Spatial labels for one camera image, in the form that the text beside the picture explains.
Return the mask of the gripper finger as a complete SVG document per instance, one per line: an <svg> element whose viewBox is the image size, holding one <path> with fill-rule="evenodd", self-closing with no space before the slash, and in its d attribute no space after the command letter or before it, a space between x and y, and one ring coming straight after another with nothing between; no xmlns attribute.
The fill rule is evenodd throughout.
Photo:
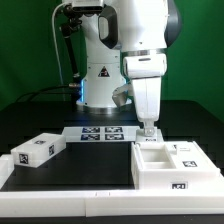
<svg viewBox="0 0 224 224"><path fill-rule="evenodd" d="M151 120L146 120L143 122L144 125L144 135L153 136L155 134L154 122Z"/></svg>

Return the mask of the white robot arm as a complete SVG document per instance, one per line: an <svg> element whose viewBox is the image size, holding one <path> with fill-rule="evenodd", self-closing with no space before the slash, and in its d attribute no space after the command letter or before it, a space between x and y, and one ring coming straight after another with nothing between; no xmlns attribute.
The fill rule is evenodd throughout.
<svg viewBox="0 0 224 224"><path fill-rule="evenodd" d="M87 73L73 72L84 87L79 105L112 111L134 98L140 133L153 136L160 113L161 79L168 48L181 30L175 0L62 0L68 38L84 31Z"/></svg>

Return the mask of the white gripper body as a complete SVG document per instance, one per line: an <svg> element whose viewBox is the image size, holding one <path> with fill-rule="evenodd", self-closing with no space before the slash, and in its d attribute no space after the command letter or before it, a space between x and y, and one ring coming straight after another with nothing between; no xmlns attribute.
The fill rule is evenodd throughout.
<svg viewBox="0 0 224 224"><path fill-rule="evenodd" d="M155 122L160 113L161 77L167 70L164 53L130 56L123 59L124 73L130 79L140 122Z"/></svg>

